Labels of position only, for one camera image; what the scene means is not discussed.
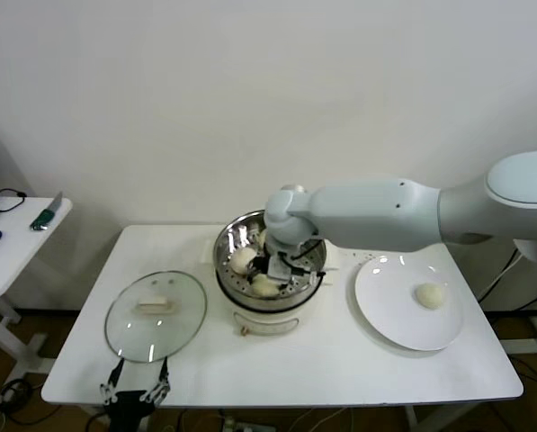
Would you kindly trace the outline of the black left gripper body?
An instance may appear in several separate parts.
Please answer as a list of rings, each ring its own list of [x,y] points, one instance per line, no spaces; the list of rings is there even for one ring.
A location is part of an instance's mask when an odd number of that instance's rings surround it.
[[[153,401],[141,400],[144,391],[119,391],[116,401],[109,401],[105,412],[109,417],[110,432],[140,431],[141,421],[147,419],[155,410]]]

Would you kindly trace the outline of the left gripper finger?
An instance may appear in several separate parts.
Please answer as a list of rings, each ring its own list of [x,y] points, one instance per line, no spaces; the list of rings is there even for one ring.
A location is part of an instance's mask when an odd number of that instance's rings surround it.
[[[124,366],[124,359],[121,358],[115,368],[112,369],[108,381],[100,385],[100,393],[103,398],[103,403],[115,403],[116,387],[121,376],[121,372]]]
[[[168,357],[166,356],[161,364],[157,383],[151,390],[147,391],[146,401],[163,401],[170,392],[169,372],[168,372]]]

